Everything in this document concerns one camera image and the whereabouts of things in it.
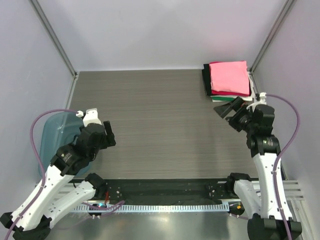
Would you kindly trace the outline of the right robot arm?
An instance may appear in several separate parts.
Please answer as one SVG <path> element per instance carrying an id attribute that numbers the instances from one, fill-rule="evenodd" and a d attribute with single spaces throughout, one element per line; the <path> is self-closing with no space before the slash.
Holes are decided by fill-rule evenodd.
<path id="1" fill-rule="evenodd" d="M 227 189 L 242 202 L 248 216 L 251 240 L 296 240 L 303 231 L 288 206 L 281 175 L 283 149 L 273 135 L 275 110 L 259 97 L 247 104 L 242 98 L 214 107 L 214 111 L 237 132 L 246 132 L 246 145 L 258 173 L 260 193 L 248 174 L 231 173 Z"/>

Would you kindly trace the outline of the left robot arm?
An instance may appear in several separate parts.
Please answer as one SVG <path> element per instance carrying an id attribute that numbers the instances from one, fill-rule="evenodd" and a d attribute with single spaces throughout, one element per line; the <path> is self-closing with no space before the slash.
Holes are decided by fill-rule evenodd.
<path id="1" fill-rule="evenodd" d="M 0 217 L 15 240 L 44 240 L 55 223 L 84 201 L 101 198 L 107 182 L 90 173 L 80 185 L 55 201 L 56 195 L 78 172 L 94 161 L 100 150 L 116 145 L 111 123 L 89 123 L 80 128 L 72 142 L 61 146 L 52 157 L 42 180 L 22 205 Z"/>

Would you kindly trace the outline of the folded green t shirt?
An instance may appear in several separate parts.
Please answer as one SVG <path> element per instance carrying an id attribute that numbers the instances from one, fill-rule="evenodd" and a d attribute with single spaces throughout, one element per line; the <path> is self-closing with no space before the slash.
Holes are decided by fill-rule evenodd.
<path id="1" fill-rule="evenodd" d="M 234 99 L 235 99 L 234 97 L 229 97 L 229 96 L 219 96 L 219 95 L 211 96 L 212 102 L 231 102 Z"/>

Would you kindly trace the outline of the folded white t shirt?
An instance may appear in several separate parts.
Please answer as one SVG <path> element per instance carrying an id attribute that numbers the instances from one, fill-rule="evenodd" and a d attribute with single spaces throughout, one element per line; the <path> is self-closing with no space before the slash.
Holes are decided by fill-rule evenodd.
<path id="1" fill-rule="evenodd" d="M 233 97 L 233 98 L 240 97 L 245 102 L 252 102 L 255 98 L 256 93 L 254 90 L 254 83 L 253 83 L 253 80 L 250 76 L 250 73 L 247 72 L 247 75 L 248 75 L 248 80 L 249 80 L 249 96 L 240 96 L 240 95 L 214 95 L 214 96 L 226 96 L 226 97 Z"/>

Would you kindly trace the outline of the blue plastic bin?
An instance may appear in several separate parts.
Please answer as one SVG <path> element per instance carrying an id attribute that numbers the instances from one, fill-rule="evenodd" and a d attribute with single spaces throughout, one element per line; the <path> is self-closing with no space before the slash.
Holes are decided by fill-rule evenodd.
<path id="1" fill-rule="evenodd" d="M 76 116 L 75 110 L 53 109 L 40 115 L 48 119 L 44 123 L 39 150 L 39 158 L 46 169 L 58 148 L 73 143 L 81 133 L 83 121 Z"/>

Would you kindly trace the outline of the folded black t shirt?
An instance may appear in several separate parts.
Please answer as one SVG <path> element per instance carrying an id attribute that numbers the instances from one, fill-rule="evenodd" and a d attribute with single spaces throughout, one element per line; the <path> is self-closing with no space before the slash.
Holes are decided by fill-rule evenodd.
<path id="1" fill-rule="evenodd" d="M 207 96 L 212 95 L 212 89 L 211 89 L 211 75 L 210 75 L 210 66 L 209 64 L 204 64 L 203 69 L 201 70 L 202 73 L 202 80 L 204 84 L 205 93 Z"/>

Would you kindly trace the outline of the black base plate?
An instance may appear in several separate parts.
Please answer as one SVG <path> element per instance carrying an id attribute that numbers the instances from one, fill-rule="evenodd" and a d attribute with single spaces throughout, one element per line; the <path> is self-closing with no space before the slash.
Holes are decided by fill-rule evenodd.
<path id="1" fill-rule="evenodd" d="M 219 205 L 240 199 L 228 190 L 225 178 L 107 179 L 93 201 L 134 206 Z"/>

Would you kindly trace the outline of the aluminium front rail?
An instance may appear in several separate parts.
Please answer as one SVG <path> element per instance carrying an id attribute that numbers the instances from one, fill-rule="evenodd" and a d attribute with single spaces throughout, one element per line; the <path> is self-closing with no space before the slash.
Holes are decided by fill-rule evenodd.
<path id="1" fill-rule="evenodd" d="M 304 201 L 305 198 L 297 181 L 288 180 L 283 182 L 284 194 L 288 201 Z M 57 201 L 69 192 L 75 189 L 73 182 L 68 182 L 53 197 L 53 201 Z"/>

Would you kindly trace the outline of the right aluminium frame post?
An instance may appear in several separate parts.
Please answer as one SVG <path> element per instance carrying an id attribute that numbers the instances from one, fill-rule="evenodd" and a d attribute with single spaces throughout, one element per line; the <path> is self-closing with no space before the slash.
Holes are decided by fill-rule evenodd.
<path id="1" fill-rule="evenodd" d="M 286 0 L 284 2 L 283 7 L 281 8 L 278 16 L 275 19 L 262 47 L 260 48 L 255 60 L 253 61 L 252 66 L 250 67 L 249 71 L 253 74 L 257 69 L 259 63 L 261 62 L 262 58 L 264 57 L 265 53 L 269 49 L 270 45 L 272 44 L 273 40 L 275 39 L 276 35 L 280 31 L 282 25 L 284 24 L 286 18 L 288 17 L 289 13 L 291 12 L 292 8 L 294 7 L 297 0 Z"/>

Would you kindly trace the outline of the aluminium frame post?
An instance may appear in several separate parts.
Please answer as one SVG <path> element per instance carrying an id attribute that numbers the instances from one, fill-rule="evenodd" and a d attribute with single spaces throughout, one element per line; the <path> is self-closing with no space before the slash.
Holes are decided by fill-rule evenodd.
<path id="1" fill-rule="evenodd" d="M 280 31 L 282 25 L 284 24 L 286 18 L 288 17 L 289 13 L 291 12 L 292 8 L 294 7 L 297 0 L 286 0 L 284 2 L 283 7 L 281 8 L 278 16 L 275 19 L 262 47 L 260 48 L 255 60 L 253 61 L 252 66 L 250 67 L 249 71 L 253 74 L 257 69 L 259 63 L 261 62 L 262 58 L 264 57 L 265 53 L 269 49 L 270 45 L 272 44 L 273 40 L 275 39 L 276 35 Z"/>
<path id="2" fill-rule="evenodd" d="M 54 47 L 56 48 L 57 52 L 59 53 L 60 57 L 62 58 L 64 64 L 66 65 L 68 71 L 71 73 L 72 77 L 75 79 L 77 77 L 77 71 L 73 67 L 67 53 L 65 52 L 58 36 L 55 33 L 49 19 L 47 18 L 43 8 L 41 7 L 38 0 L 29 0 L 32 8 L 34 9 L 36 15 L 38 16 L 41 24 L 43 25 L 45 31 L 47 32 L 49 38 L 51 39 Z"/>

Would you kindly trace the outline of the left aluminium frame post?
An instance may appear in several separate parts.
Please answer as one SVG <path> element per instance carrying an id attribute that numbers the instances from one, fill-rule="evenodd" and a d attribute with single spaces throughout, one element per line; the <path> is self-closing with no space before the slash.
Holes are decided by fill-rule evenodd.
<path id="1" fill-rule="evenodd" d="M 75 79 L 77 77 L 77 71 L 73 67 L 67 53 L 65 52 L 58 36 L 55 33 L 49 19 L 47 18 L 43 8 L 41 7 L 38 0 L 29 0 L 32 8 L 34 9 L 36 15 L 38 16 L 41 24 L 43 25 L 45 31 L 47 32 L 49 38 L 51 39 L 54 47 L 56 48 L 57 52 L 59 53 L 60 57 L 62 58 L 64 64 L 66 65 L 68 71 L 71 73 L 72 77 Z"/>

